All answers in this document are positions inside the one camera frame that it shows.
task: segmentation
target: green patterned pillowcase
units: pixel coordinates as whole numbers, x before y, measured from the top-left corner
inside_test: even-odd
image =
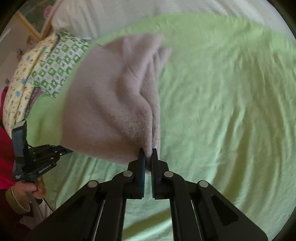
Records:
[[[88,42],[67,32],[57,34],[60,36],[58,44],[46,61],[40,62],[28,78],[29,83],[40,87],[42,92],[54,98],[61,90],[73,66],[89,47]]]

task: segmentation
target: green bedsheet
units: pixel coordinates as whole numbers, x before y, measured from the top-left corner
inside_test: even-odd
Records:
[[[159,79],[160,159],[186,180],[209,181],[271,240],[296,205],[295,43],[244,19],[194,13],[145,19],[97,42],[144,32],[173,48]],[[36,101],[29,144],[59,143],[70,80],[55,100]],[[57,208],[87,181],[125,169],[63,156],[44,176],[47,200]],[[149,176],[145,185],[143,200],[127,202],[124,239],[173,240],[168,200],[152,199]]]

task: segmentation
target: fluffy towel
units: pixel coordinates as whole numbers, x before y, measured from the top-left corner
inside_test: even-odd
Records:
[[[63,111],[61,145],[121,164],[160,152],[158,74],[171,49],[160,34],[96,45],[78,68]]]

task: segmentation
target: white blanket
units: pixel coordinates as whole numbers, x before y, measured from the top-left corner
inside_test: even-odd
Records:
[[[52,26],[93,40],[146,17],[192,11],[245,17],[294,39],[267,0],[63,0]]]

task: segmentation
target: person's hand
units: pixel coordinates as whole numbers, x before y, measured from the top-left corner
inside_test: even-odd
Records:
[[[32,192],[33,197],[37,199],[43,199],[45,198],[45,185],[42,180],[42,177],[38,178],[38,181],[36,184],[34,183],[28,183],[24,181],[16,182],[13,186],[13,194],[17,201],[24,207],[29,207],[30,199],[26,192]]]

